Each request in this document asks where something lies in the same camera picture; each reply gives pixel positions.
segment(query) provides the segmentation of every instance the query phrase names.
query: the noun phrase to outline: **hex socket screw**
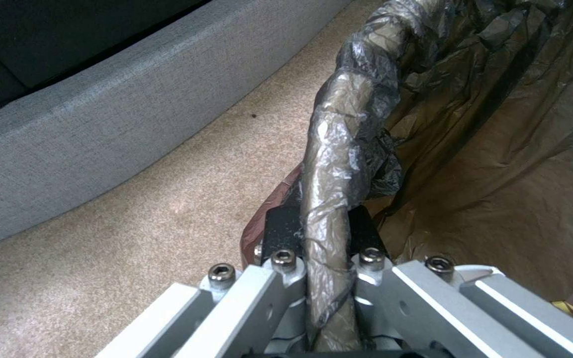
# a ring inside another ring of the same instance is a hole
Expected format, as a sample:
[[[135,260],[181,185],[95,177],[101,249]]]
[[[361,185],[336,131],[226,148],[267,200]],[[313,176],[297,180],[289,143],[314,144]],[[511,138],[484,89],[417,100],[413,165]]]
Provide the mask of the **hex socket screw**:
[[[230,288],[236,281],[236,269],[230,264],[216,264],[209,269],[207,277],[211,287],[224,290]]]
[[[431,256],[426,259],[426,267],[441,277],[443,281],[450,282],[455,272],[455,265],[443,256]]]
[[[295,269],[295,252],[290,249],[280,249],[271,254],[271,266],[278,272],[287,273]]]
[[[384,259],[386,256],[375,247],[367,247],[360,252],[360,267],[368,270],[384,269]]]

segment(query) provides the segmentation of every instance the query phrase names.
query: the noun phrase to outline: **mattress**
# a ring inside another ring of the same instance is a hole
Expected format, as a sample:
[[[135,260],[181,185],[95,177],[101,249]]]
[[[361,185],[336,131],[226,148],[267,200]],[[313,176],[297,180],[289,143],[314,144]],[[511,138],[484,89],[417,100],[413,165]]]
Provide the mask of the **mattress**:
[[[207,0],[0,0],[0,105],[136,43]]]

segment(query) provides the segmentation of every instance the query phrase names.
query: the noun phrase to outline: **carpet floor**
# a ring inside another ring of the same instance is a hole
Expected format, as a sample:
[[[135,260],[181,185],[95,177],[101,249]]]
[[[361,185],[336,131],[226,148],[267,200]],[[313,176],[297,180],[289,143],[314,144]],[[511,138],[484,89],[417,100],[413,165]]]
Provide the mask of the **carpet floor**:
[[[284,67],[132,179],[0,242],[0,357],[94,356],[172,282],[240,265],[239,238],[300,162],[314,96],[382,0],[356,0]]]

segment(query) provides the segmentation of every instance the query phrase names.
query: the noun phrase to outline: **plastic wrap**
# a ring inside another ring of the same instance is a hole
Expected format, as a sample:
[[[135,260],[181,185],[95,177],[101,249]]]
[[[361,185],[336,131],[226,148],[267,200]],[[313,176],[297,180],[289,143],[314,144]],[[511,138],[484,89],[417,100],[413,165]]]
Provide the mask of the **plastic wrap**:
[[[367,206],[398,263],[440,254],[573,293],[573,1],[388,1],[344,43],[286,194],[317,351],[359,347],[347,212],[381,196]]]
[[[448,34],[452,10],[447,0],[385,2],[344,43],[336,72],[316,97],[301,204],[316,351],[360,346],[350,299],[354,271],[346,253],[348,210],[369,196],[371,184],[373,195],[398,190],[395,141],[382,131],[399,102],[397,61],[412,38],[416,62],[429,66]]]

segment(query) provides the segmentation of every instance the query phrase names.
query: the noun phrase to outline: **silver metal bar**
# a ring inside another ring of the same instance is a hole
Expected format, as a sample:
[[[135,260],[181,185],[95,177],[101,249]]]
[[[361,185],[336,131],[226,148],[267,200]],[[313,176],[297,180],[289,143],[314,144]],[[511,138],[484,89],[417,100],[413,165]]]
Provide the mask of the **silver metal bar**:
[[[240,358],[261,353],[291,304],[283,279],[249,266],[175,358]]]
[[[548,357],[573,357],[573,319],[511,279],[493,274],[459,291]]]
[[[364,263],[364,258],[360,258],[359,254],[351,258],[357,271],[353,295],[360,333],[375,343],[377,351],[389,351],[401,349],[395,341],[395,338],[401,338],[401,336],[384,314],[390,309],[389,304],[375,306],[365,298],[376,294],[382,285],[382,275],[393,268],[393,263],[383,253],[381,255],[380,263]]]
[[[212,308],[209,292],[174,283],[96,357],[169,357]]]
[[[377,305],[414,349],[441,344],[456,357],[541,357],[418,261],[385,270]]]

